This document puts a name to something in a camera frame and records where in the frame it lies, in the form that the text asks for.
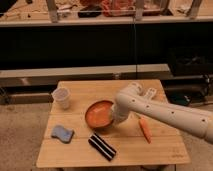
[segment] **white cup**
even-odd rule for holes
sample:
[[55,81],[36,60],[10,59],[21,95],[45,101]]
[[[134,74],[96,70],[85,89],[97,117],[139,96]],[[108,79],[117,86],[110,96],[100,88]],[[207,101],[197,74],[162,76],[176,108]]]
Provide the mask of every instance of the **white cup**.
[[62,109],[70,107],[70,91],[67,88],[57,88],[52,93],[53,99],[59,104]]

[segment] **cable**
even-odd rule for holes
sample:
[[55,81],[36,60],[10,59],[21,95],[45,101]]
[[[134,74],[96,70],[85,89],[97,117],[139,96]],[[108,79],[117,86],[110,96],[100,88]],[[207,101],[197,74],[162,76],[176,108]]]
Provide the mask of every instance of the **cable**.
[[133,17],[133,29],[134,29],[134,61],[135,61],[135,77],[138,79],[138,49],[137,49],[137,28],[135,18]]

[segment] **sponge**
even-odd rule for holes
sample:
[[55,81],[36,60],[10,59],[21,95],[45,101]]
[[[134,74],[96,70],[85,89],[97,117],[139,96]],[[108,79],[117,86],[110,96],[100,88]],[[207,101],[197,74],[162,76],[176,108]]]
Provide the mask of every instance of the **sponge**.
[[74,130],[67,130],[61,125],[56,125],[51,133],[52,138],[58,138],[63,143],[70,143]]

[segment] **carrot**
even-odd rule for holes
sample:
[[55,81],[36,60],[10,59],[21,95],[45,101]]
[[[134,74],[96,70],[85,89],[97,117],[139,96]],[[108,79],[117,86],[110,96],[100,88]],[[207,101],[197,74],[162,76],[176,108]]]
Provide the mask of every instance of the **carrot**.
[[146,120],[141,117],[139,119],[139,125],[147,142],[151,143],[151,135],[150,135],[149,127]]

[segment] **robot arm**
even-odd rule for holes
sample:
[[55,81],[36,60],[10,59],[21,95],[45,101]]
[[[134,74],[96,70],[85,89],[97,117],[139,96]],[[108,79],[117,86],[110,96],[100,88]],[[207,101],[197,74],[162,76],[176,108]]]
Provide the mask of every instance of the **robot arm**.
[[114,123],[123,122],[128,118],[129,112],[134,111],[213,144],[212,112],[147,100],[140,96],[141,92],[140,84],[131,83],[117,93],[112,106]]

